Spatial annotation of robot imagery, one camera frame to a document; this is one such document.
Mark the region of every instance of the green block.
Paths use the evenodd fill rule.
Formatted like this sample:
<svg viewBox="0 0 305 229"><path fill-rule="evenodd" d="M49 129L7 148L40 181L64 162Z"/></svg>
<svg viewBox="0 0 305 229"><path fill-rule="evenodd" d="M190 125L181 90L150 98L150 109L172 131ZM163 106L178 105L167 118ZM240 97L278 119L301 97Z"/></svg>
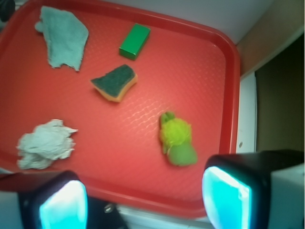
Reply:
<svg viewBox="0 0 305 229"><path fill-rule="evenodd" d="M135 24L120 46L120 55L135 60L144 46L150 31L145 26Z"/></svg>

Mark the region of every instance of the green scrub pad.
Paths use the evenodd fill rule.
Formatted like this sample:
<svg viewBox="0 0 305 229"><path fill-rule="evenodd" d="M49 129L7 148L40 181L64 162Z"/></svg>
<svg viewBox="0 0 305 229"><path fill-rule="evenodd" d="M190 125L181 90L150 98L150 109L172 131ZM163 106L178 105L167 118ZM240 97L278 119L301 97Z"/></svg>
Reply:
<svg viewBox="0 0 305 229"><path fill-rule="evenodd" d="M48 46L48 60L53 68L63 64L79 71L89 32L72 14L52 7L41 8L35 29L43 33Z"/></svg>
<svg viewBox="0 0 305 229"><path fill-rule="evenodd" d="M163 153L175 166L188 166L198 161L192 146L192 128L186 121L176 118L173 112L161 115L160 139Z"/></svg>
<svg viewBox="0 0 305 229"><path fill-rule="evenodd" d="M105 76L91 80L94 87L109 101L121 102L125 93L138 80L131 67L124 64Z"/></svg>

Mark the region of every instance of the crumpled paper towel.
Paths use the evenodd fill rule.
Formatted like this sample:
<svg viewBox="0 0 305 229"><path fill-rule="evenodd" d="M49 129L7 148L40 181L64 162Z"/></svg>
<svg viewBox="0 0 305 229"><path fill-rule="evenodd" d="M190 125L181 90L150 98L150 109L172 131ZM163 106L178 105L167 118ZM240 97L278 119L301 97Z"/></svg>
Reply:
<svg viewBox="0 0 305 229"><path fill-rule="evenodd" d="M54 160L69 157L75 146L70 135L77 131L64 126L59 119L37 126L33 133L24 134L19 139L17 149L23 158L18 160L18 166L21 169L44 169Z"/></svg>

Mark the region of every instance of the white wall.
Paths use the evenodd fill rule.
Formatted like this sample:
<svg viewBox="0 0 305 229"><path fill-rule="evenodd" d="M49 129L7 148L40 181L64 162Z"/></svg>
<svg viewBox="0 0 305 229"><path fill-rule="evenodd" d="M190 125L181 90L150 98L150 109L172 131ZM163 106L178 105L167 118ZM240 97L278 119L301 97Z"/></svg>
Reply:
<svg viewBox="0 0 305 229"><path fill-rule="evenodd" d="M274 0L105 0L204 24L236 44Z"/></svg>

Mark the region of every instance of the red tray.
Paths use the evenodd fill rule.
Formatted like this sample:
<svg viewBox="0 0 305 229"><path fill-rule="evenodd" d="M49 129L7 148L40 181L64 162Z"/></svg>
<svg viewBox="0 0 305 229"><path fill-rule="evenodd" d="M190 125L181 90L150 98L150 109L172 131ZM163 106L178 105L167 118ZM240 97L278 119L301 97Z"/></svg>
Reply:
<svg viewBox="0 0 305 229"><path fill-rule="evenodd" d="M47 62L34 24L42 5L73 12L89 30L81 69ZM151 29L138 59L119 55L133 25ZM106 101L90 79L128 64L138 83L120 103ZM31 0L0 36L0 167L19 172L16 145L53 118L79 129L70 158L47 170L75 171L89 195L175 216L205 216L206 160L235 152L239 55L221 32L200 24L98 0ZM192 124L199 162L174 167L162 154L165 111Z"/></svg>

